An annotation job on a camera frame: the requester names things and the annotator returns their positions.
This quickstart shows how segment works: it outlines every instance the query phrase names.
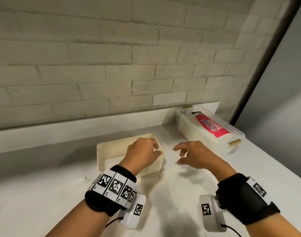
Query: red label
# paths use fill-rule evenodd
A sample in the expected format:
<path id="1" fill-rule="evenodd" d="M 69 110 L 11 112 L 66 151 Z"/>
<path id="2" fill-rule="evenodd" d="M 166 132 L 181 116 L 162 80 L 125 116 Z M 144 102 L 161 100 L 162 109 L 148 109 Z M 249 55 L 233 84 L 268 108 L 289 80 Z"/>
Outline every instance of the red label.
<path id="1" fill-rule="evenodd" d="M 228 130 L 220 126 L 218 123 L 216 123 L 214 120 L 207 117 L 206 115 L 197 115 L 196 119 L 208 132 L 212 133 L 216 138 L 230 133 Z"/>

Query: white table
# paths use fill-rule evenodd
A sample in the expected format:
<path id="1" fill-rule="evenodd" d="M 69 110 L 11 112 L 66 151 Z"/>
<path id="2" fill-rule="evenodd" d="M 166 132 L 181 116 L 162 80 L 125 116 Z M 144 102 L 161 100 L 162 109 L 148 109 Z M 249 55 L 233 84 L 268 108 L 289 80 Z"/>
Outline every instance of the white table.
<path id="1" fill-rule="evenodd" d="M 172 148 L 185 141 L 172 124 L 108 135 L 108 139 L 154 133 L 162 144 L 163 171 L 138 181 L 148 196 L 138 230 L 110 225 L 103 236 L 236 236 L 204 230 L 198 198 L 215 194 L 216 179 L 206 170 L 175 164 Z M 282 215 L 301 231 L 301 179 L 248 140 L 225 158 L 238 172 L 251 175 L 269 192 Z M 97 175 L 95 160 L 15 176 L 0 181 L 0 236 L 42 237 L 79 201 Z M 245 227 L 230 214 L 226 223 L 242 236 Z"/>

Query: white plastic box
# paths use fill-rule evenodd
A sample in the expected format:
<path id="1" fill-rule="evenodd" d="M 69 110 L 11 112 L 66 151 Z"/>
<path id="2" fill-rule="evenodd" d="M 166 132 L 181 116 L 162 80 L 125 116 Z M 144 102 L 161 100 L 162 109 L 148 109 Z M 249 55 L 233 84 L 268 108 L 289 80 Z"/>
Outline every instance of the white plastic box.
<path id="1" fill-rule="evenodd" d="M 204 135 L 188 117 L 189 114 L 194 111 L 200 111 L 204 115 L 216 121 L 222 127 L 227 129 L 233 134 L 233 139 L 225 145 L 218 145 L 213 142 L 207 135 Z M 184 106 L 176 110 L 177 112 L 177 129 L 178 131 L 188 140 L 188 141 L 201 141 L 206 147 L 208 147 L 212 152 L 214 152 L 219 157 L 224 157 L 228 155 L 236 146 L 241 142 L 245 135 L 237 130 L 235 127 L 225 122 L 223 119 L 219 118 L 217 115 L 213 114 L 209 110 L 201 107 L 199 105 L 195 106 Z"/>
<path id="2" fill-rule="evenodd" d="M 112 166 L 117 165 L 121 162 L 126 154 L 127 147 L 133 144 L 139 137 L 142 138 L 153 138 L 156 139 L 154 134 L 146 134 L 146 135 L 138 135 L 125 139 L 109 141 L 99 143 L 97 145 L 97 164 L 98 170 L 104 171 L 106 169 L 110 169 Z M 145 175 L 149 175 L 161 170 L 162 162 L 164 160 L 164 150 L 162 149 L 160 143 L 159 149 L 162 152 L 162 155 L 150 166 L 143 169 L 136 177 L 140 178 Z"/>

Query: brick wall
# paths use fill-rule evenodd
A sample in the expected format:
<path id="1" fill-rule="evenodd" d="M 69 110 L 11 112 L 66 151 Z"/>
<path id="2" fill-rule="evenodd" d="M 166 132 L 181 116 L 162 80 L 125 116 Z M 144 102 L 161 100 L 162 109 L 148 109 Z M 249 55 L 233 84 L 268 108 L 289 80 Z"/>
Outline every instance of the brick wall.
<path id="1" fill-rule="evenodd" d="M 290 0 L 0 0 L 0 129 L 219 100 Z"/>

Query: cable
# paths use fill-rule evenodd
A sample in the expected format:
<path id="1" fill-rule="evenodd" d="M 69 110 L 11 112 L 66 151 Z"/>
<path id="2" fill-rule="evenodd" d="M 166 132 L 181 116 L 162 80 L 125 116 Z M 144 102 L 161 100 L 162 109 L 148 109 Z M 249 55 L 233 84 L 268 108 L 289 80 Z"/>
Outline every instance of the cable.
<path id="1" fill-rule="evenodd" d="M 241 235 L 236 231 L 234 230 L 232 227 L 228 226 L 228 225 L 224 225 L 224 224 L 221 224 L 221 227 L 227 227 L 227 228 L 230 228 L 232 231 L 234 231 L 236 234 L 238 234 L 239 237 L 241 237 Z"/>
<path id="2" fill-rule="evenodd" d="M 123 217 L 118 217 L 118 218 L 116 218 L 116 219 L 113 219 L 110 223 L 108 223 L 108 224 L 105 226 L 105 228 L 108 227 L 110 224 L 112 224 L 114 221 L 116 221 L 116 220 L 122 220 L 122 219 L 123 219 Z"/>

